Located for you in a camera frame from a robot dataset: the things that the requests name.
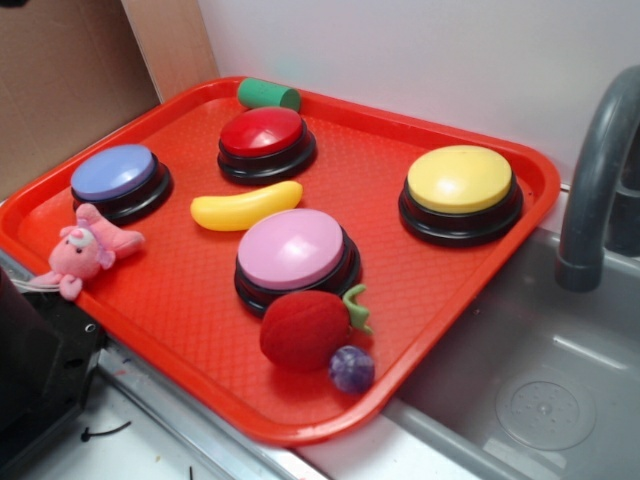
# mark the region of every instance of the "purple grape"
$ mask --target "purple grape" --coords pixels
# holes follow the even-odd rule
[[[329,377],[338,390],[364,393],[375,377],[373,358],[361,348],[352,345],[341,347],[331,357]]]

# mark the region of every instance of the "tray rim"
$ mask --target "tray rim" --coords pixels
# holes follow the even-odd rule
[[[25,218],[37,206],[38,202],[35,197],[38,196],[40,190],[48,188],[51,184],[62,185],[66,183],[64,187],[66,188],[70,183],[71,174],[76,166],[108,145],[122,143],[122,140],[130,143],[136,137],[144,139],[159,130],[161,128],[159,125],[167,120],[174,119],[206,102],[235,96],[237,87],[244,78],[226,77],[196,85],[107,135],[16,191],[0,206],[0,248],[32,271],[47,270],[47,259],[41,258],[9,234],[9,232],[18,228],[21,218]],[[427,355],[439,338],[445,334],[449,326],[455,321],[455,318],[462,313],[473,297],[480,292],[515,250],[526,240],[547,211],[554,205],[560,192],[560,176],[557,169],[544,155],[530,147],[305,90],[299,91],[302,95],[300,114],[303,116],[308,112],[312,112],[313,116],[321,117],[333,123],[376,134],[380,132],[374,126],[386,125],[393,130],[393,138],[415,145],[419,144],[415,142],[416,136],[436,133],[443,136],[443,138],[451,138],[456,143],[460,143],[460,140],[463,139],[470,144],[483,145],[500,152],[509,152],[514,158],[526,157],[527,161],[532,162],[532,166],[536,167],[535,171],[532,169],[528,174],[537,175],[539,180],[543,181],[544,188],[523,218],[518,221],[507,236],[498,241],[501,248],[495,248],[488,254],[481,266],[462,284],[455,297],[446,303],[447,308],[441,309],[431,319],[429,325],[420,331],[420,334],[414,339],[409,348],[390,365],[384,377],[395,379],[394,388],[376,388],[374,385],[351,408],[344,410],[341,415],[329,420],[304,425],[281,424],[264,417],[253,409],[250,411],[247,409],[238,410],[237,406],[233,405],[237,402],[234,401],[236,397],[231,392],[228,392],[220,385],[211,385],[211,382],[207,380],[204,374],[180,362],[176,358],[176,354],[157,340],[151,339],[152,341],[150,342],[149,336],[141,328],[129,325],[126,332],[126,341],[114,335],[126,345],[133,346],[144,342],[146,352],[141,356],[146,361],[150,362],[172,381],[219,413],[245,434],[259,441],[287,447],[316,443],[332,438],[365,423],[377,415],[404,379]],[[354,127],[353,120],[362,118],[366,118],[370,122],[364,126]],[[53,195],[64,190],[64,188],[48,193]],[[77,304],[91,315],[100,313],[101,316],[104,316],[110,314],[110,312],[114,314],[108,305],[100,304],[88,293],[83,293],[78,298]],[[194,382],[199,385],[207,385],[208,388],[194,391],[193,388],[187,385],[193,385]],[[223,402],[225,406],[220,409],[218,402]],[[241,425],[238,425],[238,422],[234,421],[238,415],[241,415],[243,419],[250,417],[250,421],[243,421]]]

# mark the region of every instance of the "green toy cylinder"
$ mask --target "green toy cylinder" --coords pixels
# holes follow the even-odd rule
[[[238,100],[247,108],[285,107],[300,110],[300,92],[295,88],[256,78],[245,78],[238,87]]]

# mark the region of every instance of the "yellow button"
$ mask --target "yellow button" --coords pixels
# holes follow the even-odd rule
[[[473,213],[494,206],[509,192],[511,166],[498,152],[472,145],[432,150],[407,175],[409,194],[440,213]]]

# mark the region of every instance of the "blue button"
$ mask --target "blue button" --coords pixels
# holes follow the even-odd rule
[[[107,200],[128,193],[144,183],[154,167],[153,155],[147,147],[112,147],[80,165],[71,177],[71,187],[84,200]]]

